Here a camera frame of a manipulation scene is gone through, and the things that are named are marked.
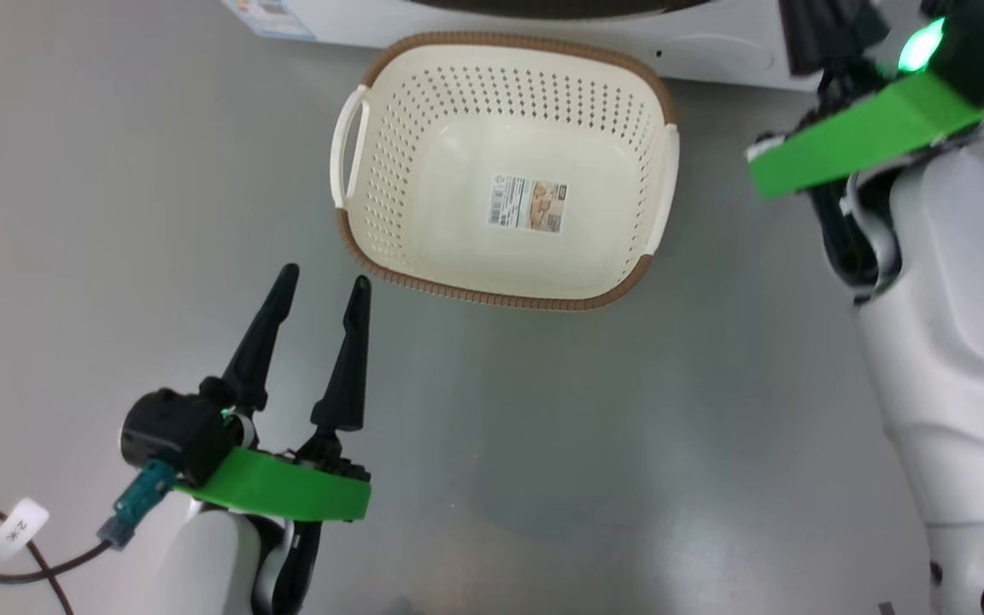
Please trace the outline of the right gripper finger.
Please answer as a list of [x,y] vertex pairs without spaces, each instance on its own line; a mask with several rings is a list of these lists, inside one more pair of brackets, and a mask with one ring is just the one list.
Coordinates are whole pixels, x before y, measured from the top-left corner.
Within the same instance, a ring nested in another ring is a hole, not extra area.
[[886,17],[877,7],[877,1],[839,1],[840,49],[837,60],[863,57],[864,52],[879,45],[890,33]]
[[835,28],[840,24],[837,1],[780,1],[782,36],[792,75],[819,73],[839,62]]

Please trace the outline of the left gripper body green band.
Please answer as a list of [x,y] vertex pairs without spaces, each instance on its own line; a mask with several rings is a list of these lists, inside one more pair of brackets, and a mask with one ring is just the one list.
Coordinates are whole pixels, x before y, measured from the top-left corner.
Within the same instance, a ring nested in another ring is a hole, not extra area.
[[339,436],[327,431],[285,454],[235,447],[206,483],[174,489],[208,505],[296,522],[363,520],[372,492],[371,473],[345,458]]

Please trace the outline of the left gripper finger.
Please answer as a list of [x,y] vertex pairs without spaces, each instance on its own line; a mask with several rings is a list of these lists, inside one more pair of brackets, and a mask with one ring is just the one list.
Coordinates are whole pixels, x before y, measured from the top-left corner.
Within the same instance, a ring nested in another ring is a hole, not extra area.
[[247,413],[265,409],[268,402],[267,381],[278,328],[288,319],[300,267],[294,262],[284,265],[268,296],[243,335],[222,381],[231,391],[230,406]]
[[319,432],[355,432],[366,420],[366,380],[370,354],[372,285],[355,278],[343,315],[344,339],[324,396],[313,405],[311,423]]

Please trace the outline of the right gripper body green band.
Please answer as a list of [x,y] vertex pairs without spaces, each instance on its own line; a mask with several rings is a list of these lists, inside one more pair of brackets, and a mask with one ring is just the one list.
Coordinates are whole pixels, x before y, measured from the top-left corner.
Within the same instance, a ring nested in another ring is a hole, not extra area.
[[811,190],[909,155],[984,121],[932,70],[883,73],[878,65],[823,65],[817,105],[782,141],[748,150],[755,190],[765,199]]

